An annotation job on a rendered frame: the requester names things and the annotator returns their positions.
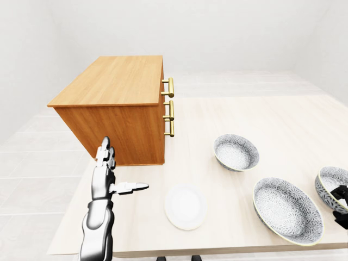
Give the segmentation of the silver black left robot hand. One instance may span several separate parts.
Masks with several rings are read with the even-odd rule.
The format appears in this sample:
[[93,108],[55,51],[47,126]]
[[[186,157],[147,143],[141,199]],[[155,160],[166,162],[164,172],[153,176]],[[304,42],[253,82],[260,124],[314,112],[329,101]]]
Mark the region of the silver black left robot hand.
[[93,200],[111,199],[113,194],[126,195],[134,191],[148,189],[147,183],[121,182],[116,184],[114,169],[116,167],[115,149],[110,139],[105,136],[97,149],[96,166],[92,175],[91,195]]

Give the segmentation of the wooden cabinet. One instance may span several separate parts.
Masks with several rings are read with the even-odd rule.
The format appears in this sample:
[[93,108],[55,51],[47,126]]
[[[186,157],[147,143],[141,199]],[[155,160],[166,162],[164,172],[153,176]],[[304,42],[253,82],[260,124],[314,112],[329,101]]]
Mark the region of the wooden cabinet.
[[92,157],[105,136],[118,166],[165,162],[165,98],[160,55],[101,56],[52,99]]

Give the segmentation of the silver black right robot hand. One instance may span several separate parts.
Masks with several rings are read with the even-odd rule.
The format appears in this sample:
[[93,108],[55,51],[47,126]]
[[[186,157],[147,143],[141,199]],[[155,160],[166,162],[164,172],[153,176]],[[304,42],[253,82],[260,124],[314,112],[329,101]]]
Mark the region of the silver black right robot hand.
[[[348,187],[340,185],[331,191],[331,194],[336,200],[344,199],[348,205]],[[335,217],[335,222],[342,226],[344,229],[348,230],[348,214],[342,214],[338,211],[333,211]]]

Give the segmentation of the white plate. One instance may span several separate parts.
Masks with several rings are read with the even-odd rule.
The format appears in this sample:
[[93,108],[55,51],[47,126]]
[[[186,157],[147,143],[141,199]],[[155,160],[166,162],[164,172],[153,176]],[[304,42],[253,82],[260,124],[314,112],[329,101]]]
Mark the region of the white plate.
[[179,183],[168,191],[164,210],[172,225],[184,231],[191,231],[204,223],[208,203],[205,195],[196,185]]

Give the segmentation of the black white patterned bowl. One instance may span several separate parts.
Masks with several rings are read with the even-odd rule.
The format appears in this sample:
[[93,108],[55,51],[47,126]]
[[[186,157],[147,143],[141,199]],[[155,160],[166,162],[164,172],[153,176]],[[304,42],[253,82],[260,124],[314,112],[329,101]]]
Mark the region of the black white patterned bowl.
[[322,201],[331,209],[341,213],[348,214],[348,205],[344,199],[337,200],[331,191],[340,185],[348,187],[348,170],[325,166],[319,170],[315,179],[315,188]]
[[259,163],[259,152],[255,145],[246,138],[235,134],[217,137],[213,144],[218,163],[234,172],[251,170]]
[[313,246],[324,236],[324,221],[317,205],[292,183],[276,177],[262,178],[254,185],[252,196],[261,222],[282,239]]

